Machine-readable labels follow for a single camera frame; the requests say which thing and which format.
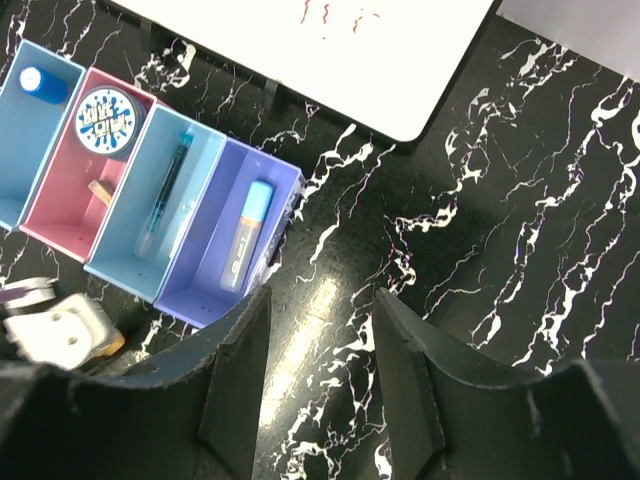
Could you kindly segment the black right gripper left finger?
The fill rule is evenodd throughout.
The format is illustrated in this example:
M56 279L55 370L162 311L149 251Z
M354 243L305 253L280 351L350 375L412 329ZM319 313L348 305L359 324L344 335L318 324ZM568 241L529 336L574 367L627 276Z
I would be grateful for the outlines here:
M120 376L1 365L5 479L248 479L271 332L263 286Z

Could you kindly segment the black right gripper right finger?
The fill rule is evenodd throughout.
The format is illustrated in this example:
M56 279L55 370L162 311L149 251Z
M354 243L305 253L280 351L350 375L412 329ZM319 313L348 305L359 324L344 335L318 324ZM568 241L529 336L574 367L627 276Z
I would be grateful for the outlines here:
M578 360L540 376L423 321L386 289L372 304L397 479L635 479L639 366Z

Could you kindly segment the purple bin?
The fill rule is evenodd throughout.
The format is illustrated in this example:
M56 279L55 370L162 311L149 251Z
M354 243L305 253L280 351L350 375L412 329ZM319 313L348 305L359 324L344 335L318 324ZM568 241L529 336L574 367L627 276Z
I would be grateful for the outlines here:
M274 192L244 283L232 293L220 287L221 273L247 192L256 180L271 184ZM229 312L263 283L303 186L299 167L227 140L154 307L196 328Z

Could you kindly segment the light blue bin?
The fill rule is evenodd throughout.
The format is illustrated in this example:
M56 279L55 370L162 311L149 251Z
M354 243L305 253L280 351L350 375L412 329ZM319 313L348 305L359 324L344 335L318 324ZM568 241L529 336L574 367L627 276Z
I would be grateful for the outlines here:
M64 103L52 105L25 93L19 74L35 65L65 81ZM1 227L15 231L25 220L86 68L23 40L1 87Z
M180 169L148 255L135 255L136 246L171 158L184 133L192 145ZM154 302L174 256L190 226L196 207L217 167L227 136L211 127L157 105L128 162L85 270Z

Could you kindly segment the blue white highlighter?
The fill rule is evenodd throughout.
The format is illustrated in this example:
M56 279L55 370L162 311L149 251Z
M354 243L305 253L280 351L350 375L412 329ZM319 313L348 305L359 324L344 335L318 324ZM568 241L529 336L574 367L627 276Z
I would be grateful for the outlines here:
M221 273L220 287L238 293L244 283L274 187L261 180L251 183Z

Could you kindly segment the blue clear pen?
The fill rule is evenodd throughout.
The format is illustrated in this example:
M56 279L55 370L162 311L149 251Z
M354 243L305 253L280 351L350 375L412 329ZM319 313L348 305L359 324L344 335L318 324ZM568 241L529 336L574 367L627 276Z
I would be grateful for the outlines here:
M135 255L139 258L146 257L151 249L155 233L161 223L162 217L166 210L166 206L171 196L171 192L174 188L174 184L177 180L178 174L192 145L192 142L193 136L191 134L184 133L181 135L180 144L174 151L168 172L162 182L159 193L156 197L151 212L147 217L146 223L138 240Z

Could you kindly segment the blue ink bottle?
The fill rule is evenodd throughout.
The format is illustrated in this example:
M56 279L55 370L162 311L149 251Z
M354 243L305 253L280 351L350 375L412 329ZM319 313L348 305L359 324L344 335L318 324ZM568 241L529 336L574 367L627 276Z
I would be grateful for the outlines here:
M100 85L81 98L72 126L77 140L90 153L126 162L147 114L148 107L133 94Z

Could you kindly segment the blue grey glue stick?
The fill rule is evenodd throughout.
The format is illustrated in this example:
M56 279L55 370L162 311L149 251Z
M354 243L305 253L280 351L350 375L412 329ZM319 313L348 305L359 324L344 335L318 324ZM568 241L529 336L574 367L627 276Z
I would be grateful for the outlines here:
M64 103L68 95L64 80L35 65L21 70L19 85L28 95L52 105Z

